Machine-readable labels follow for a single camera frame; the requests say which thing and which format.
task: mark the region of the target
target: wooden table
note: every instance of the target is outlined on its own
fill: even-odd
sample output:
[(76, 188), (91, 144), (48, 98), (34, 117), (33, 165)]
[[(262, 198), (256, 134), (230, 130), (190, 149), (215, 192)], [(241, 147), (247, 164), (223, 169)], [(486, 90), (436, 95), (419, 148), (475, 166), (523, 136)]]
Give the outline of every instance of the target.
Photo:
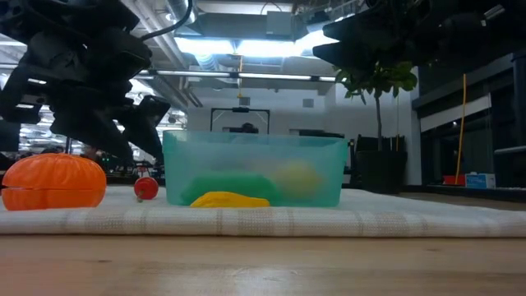
[(526, 240), (0, 237), (0, 295), (524, 295)]

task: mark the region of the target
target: ceiling light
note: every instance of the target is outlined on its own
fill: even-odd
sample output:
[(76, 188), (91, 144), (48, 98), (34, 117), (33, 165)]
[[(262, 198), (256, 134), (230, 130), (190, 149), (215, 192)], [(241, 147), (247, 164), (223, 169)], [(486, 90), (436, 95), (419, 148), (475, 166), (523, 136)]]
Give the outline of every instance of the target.
[(322, 76), (320, 77), (321, 82), (336, 82), (336, 77)]
[(0, 45), (1, 46), (27, 46), (25, 44), (23, 44), (22, 42), (18, 42), (18, 41), (11, 41), (11, 40), (5, 40), (5, 41), (0, 41)]
[(204, 72), (204, 71), (157, 71), (159, 75), (167, 76), (186, 76), (186, 77), (230, 77), (228, 72)]
[(301, 55), (292, 41), (243, 40), (237, 54), (254, 58), (282, 58)]
[(27, 80), (28, 82), (34, 82), (34, 83), (38, 83), (38, 84), (41, 84), (41, 85), (44, 85), (44, 84), (47, 84), (48, 82), (46, 81), (41, 81), (41, 80), (38, 80), (38, 79), (33, 79), (33, 78), (30, 78)]
[(186, 114), (183, 111), (181, 111), (181, 110), (174, 110), (173, 111), (173, 115), (185, 116)]
[(22, 108), (22, 109), (32, 109), (34, 106), (33, 105), (28, 105), (28, 104), (18, 104), (16, 107), (17, 108)]
[(337, 42), (338, 40), (323, 35), (323, 30), (317, 30), (303, 36), (303, 38), (301, 39), (298, 39), (296, 41), (296, 46), (298, 47), (298, 50), (303, 51), (312, 50), (312, 48), (315, 46), (323, 44), (332, 44)]
[(14, 63), (0, 63), (0, 66), (2, 67), (2, 70), (14, 70), (16, 67), (18, 67), (18, 64)]
[(130, 80), (132, 88), (131, 93), (134, 94), (148, 94), (148, 95), (155, 95), (154, 90), (152, 90), (151, 87), (146, 86), (142, 82), (138, 81), (137, 79), (131, 79)]
[(346, 19), (348, 17), (351, 17), (351, 16), (354, 16), (354, 13), (349, 13), (347, 16), (341, 16), (341, 17), (335, 19), (335, 22), (336, 21), (342, 21), (342, 20), (344, 20), (344, 19)]
[(154, 80), (153, 76), (135, 76), (135, 79), (139, 80)]
[(179, 49), (184, 53), (193, 54), (231, 54), (233, 46), (224, 39), (186, 39), (176, 38)]
[(261, 79), (282, 79), (294, 81), (309, 81), (308, 75), (281, 75), (281, 74), (259, 74), (259, 73), (239, 73), (240, 78), (261, 78)]
[(157, 131), (181, 131), (182, 127), (157, 127)]

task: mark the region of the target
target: green leaves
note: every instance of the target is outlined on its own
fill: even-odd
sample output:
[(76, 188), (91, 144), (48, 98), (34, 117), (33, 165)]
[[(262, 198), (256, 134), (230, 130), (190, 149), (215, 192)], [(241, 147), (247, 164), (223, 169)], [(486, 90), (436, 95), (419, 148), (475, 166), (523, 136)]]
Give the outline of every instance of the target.
[(336, 71), (336, 82), (341, 83), (347, 89), (345, 98), (360, 95), (365, 104), (366, 91), (375, 98), (380, 98), (382, 93), (393, 91), (393, 97), (399, 95), (400, 89), (413, 90), (418, 84), (418, 78), (411, 73), (413, 64), (411, 62), (399, 62), (394, 67), (382, 67), (379, 63), (375, 65), (375, 71), (366, 80), (358, 80), (345, 68), (333, 67)]

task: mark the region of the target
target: translucent plastic bin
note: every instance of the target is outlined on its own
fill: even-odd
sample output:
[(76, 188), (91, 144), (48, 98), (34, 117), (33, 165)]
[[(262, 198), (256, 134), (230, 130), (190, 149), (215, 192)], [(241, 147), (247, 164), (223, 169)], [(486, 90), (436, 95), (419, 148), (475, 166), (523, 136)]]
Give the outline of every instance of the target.
[(347, 149), (338, 138), (165, 131), (168, 202), (235, 192), (272, 206), (337, 206)]

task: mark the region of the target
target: blue box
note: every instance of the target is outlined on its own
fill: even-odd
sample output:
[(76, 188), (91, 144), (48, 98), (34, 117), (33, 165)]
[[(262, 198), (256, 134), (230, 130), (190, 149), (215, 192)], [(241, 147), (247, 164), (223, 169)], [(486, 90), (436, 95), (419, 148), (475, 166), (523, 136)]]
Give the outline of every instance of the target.
[(466, 187), (478, 189), (495, 188), (495, 174), (493, 173), (467, 173)]

